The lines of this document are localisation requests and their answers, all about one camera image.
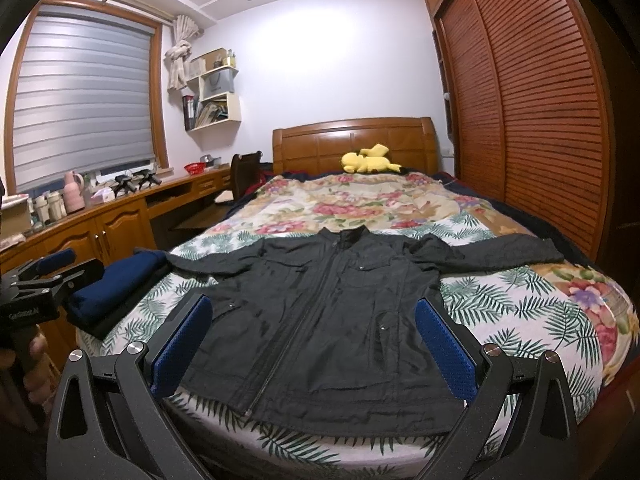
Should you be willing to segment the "black zip jacket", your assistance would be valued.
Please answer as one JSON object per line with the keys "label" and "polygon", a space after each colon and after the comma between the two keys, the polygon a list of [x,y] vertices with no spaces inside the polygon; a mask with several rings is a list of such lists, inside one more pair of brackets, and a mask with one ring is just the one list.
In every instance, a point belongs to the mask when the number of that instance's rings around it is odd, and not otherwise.
{"label": "black zip jacket", "polygon": [[442,307],[445,274],[562,258],[550,240],[526,234],[451,246],[363,227],[166,257],[171,272],[203,282],[213,306],[183,388],[256,422],[323,437],[451,430],[468,402],[427,350],[416,303]]}

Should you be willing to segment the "folded navy blue garment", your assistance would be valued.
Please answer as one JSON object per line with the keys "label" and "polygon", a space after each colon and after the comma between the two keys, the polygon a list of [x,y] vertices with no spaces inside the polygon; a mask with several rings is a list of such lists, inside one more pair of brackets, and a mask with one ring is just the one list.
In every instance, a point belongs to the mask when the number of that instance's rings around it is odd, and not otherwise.
{"label": "folded navy blue garment", "polygon": [[169,271],[164,252],[139,249],[107,266],[96,282],[74,292],[63,306],[66,320],[103,340]]}

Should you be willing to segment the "pink thermos jug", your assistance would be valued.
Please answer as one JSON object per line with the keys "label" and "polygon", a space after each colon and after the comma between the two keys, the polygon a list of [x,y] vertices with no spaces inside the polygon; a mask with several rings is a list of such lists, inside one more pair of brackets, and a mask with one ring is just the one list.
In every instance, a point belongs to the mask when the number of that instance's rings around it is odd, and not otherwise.
{"label": "pink thermos jug", "polygon": [[81,174],[76,171],[69,171],[64,174],[63,200],[68,214],[73,214],[85,208],[84,188],[85,181]]}

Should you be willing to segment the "long wooden desk cabinet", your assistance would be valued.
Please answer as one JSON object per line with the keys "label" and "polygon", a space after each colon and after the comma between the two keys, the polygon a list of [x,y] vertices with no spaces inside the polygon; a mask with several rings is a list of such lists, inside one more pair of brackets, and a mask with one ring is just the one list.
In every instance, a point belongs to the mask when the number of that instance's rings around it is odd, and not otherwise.
{"label": "long wooden desk cabinet", "polygon": [[228,190],[230,183],[230,168],[224,165],[89,207],[2,252],[2,268],[9,270],[65,248],[72,248],[79,260],[99,258],[105,263],[127,258],[136,248],[155,249],[154,220],[183,214],[199,200]]}

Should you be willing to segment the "red bowl on desk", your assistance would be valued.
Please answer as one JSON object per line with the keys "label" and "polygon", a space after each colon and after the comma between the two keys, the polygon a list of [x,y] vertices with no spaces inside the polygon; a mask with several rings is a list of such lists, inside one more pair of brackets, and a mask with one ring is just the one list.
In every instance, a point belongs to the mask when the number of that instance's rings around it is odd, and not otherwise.
{"label": "red bowl on desk", "polygon": [[198,174],[202,174],[205,168],[205,162],[190,162],[190,164],[184,166],[184,170],[186,170],[186,172],[190,174],[190,176],[197,176]]}

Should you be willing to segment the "grey window roller blind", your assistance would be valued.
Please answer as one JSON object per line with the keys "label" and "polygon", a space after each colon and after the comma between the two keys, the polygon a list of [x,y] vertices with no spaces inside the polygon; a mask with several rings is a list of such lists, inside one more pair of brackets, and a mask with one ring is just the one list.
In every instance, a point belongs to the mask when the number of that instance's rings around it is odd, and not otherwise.
{"label": "grey window roller blind", "polygon": [[44,4],[30,30],[13,105],[17,191],[154,159],[152,27]]}

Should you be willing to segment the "dark wooden chair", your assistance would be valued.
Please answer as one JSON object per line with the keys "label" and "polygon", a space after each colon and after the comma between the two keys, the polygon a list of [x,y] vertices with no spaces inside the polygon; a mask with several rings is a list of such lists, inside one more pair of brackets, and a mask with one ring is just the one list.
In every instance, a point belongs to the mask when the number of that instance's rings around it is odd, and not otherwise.
{"label": "dark wooden chair", "polygon": [[256,185],[260,185],[262,182],[261,160],[261,151],[243,155],[235,154],[232,157],[229,174],[222,180],[224,189],[215,198],[215,203],[230,205],[243,198]]}

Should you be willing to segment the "yellow plush toy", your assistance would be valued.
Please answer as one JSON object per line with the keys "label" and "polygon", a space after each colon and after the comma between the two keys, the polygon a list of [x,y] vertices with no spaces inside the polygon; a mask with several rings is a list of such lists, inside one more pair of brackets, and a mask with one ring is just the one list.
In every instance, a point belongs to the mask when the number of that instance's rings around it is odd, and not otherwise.
{"label": "yellow plush toy", "polygon": [[349,152],[342,156],[343,170],[349,174],[380,174],[394,172],[400,174],[402,167],[390,162],[386,157],[390,149],[383,144],[373,148],[362,148],[358,153]]}

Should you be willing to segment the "wooden bed headboard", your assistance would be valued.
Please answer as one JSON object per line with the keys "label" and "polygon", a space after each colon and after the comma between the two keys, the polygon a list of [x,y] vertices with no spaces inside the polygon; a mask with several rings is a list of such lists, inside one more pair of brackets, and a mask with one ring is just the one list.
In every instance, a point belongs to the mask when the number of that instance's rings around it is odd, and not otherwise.
{"label": "wooden bed headboard", "polygon": [[431,118],[381,117],[317,122],[272,132],[273,171],[318,176],[342,169],[342,156],[383,144],[391,162],[424,174],[439,172]]}

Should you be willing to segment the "tied cream curtain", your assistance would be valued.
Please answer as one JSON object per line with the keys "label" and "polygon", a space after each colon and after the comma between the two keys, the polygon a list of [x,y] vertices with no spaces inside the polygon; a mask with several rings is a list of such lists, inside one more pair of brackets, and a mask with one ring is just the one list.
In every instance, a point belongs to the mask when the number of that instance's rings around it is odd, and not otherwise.
{"label": "tied cream curtain", "polygon": [[190,16],[179,14],[172,22],[174,45],[165,53],[169,62],[168,91],[178,91],[186,86],[186,61],[192,51],[191,40],[201,33],[201,27]]}

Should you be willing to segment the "louvered wooden wardrobe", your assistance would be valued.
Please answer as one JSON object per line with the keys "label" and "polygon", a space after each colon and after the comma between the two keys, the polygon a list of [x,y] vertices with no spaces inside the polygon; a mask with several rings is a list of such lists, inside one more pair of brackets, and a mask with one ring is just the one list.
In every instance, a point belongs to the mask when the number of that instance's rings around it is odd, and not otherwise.
{"label": "louvered wooden wardrobe", "polygon": [[610,223],[612,116],[578,0],[425,0],[442,52],[456,171],[598,258]]}

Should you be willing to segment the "white wall shelf unit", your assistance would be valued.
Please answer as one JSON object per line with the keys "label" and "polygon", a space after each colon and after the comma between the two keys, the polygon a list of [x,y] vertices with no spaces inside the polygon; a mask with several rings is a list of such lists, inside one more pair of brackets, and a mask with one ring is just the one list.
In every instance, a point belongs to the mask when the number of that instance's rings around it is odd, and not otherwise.
{"label": "white wall shelf unit", "polygon": [[191,58],[186,68],[186,93],[182,96],[187,133],[225,124],[239,124],[241,107],[235,92],[238,76],[235,52],[219,48]]}

